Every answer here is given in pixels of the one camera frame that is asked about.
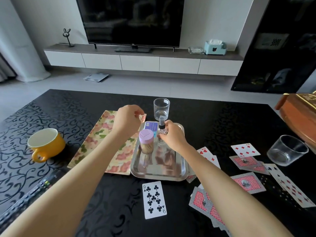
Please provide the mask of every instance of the tissue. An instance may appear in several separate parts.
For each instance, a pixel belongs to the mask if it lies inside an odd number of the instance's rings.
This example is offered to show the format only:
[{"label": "tissue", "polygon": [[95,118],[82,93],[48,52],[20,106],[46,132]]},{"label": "tissue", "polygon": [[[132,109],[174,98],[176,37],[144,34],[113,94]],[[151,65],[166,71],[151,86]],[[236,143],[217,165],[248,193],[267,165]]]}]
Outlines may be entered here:
[{"label": "tissue", "polygon": [[217,39],[210,39],[210,41],[209,41],[210,45],[220,45],[222,43],[223,43],[223,41],[217,40]]}]

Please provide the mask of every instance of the jar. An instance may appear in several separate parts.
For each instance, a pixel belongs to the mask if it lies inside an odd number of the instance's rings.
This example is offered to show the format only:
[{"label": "jar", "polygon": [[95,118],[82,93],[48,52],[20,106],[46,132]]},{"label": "jar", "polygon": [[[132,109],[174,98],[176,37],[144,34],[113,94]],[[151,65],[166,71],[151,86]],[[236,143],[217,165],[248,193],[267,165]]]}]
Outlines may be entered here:
[{"label": "jar", "polygon": [[144,154],[151,154],[154,151],[154,133],[152,130],[144,129],[139,132],[139,142]]}]

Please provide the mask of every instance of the white cabinet drawer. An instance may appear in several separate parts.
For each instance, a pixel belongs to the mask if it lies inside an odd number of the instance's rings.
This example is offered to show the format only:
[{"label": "white cabinet drawer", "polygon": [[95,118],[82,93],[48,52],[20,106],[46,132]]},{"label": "white cabinet drawer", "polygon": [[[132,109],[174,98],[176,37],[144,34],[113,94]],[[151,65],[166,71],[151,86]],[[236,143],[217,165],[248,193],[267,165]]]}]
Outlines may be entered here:
[{"label": "white cabinet drawer", "polygon": [[197,74],[201,59],[160,57],[160,72]]},{"label": "white cabinet drawer", "polygon": [[159,71],[159,56],[121,55],[122,70]]},{"label": "white cabinet drawer", "polygon": [[45,51],[52,66],[86,67],[81,53]]},{"label": "white cabinet drawer", "polygon": [[201,59],[198,74],[201,75],[238,75],[243,61]]},{"label": "white cabinet drawer", "polygon": [[119,55],[82,53],[86,68],[121,70]]}]

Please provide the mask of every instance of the drinking glass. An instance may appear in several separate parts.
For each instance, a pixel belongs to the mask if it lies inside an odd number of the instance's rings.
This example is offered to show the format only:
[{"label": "drinking glass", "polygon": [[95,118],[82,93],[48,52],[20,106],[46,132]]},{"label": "drinking glass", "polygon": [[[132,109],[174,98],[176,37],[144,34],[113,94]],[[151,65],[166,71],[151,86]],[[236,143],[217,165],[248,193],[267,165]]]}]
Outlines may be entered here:
[{"label": "drinking glass", "polygon": [[154,115],[155,119],[159,121],[159,117],[163,116],[165,120],[168,119],[170,101],[166,98],[157,98],[154,100]]},{"label": "drinking glass", "polygon": [[279,166],[288,166],[309,151],[305,143],[299,139],[282,135],[268,150],[267,156]]}]

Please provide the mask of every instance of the stainless steel tray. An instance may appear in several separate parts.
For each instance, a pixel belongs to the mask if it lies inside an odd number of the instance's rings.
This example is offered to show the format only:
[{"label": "stainless steel tray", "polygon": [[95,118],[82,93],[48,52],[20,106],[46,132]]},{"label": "stainless steel tray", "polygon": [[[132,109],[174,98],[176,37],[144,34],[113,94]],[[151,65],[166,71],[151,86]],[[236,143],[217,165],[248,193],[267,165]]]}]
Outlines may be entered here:
[{"label": "stainless steel tray", "polygon": [[[144,129],[148,122],[158,123],[156,121],[146,121],[141,125],[140,129]],[[184,132],[182,125],[178,123],[175,124]],[[154,151],[152,154],[145,155],[141,150],[139,139],[137,139],[131,162],[131,173],[143,179],[171,181],[182,181],[186,179],[189,173],[187,161],[178,152],[167,147],[167,144],[165,144],[164,147],[158,146],[158,138],[155,137]]]}]

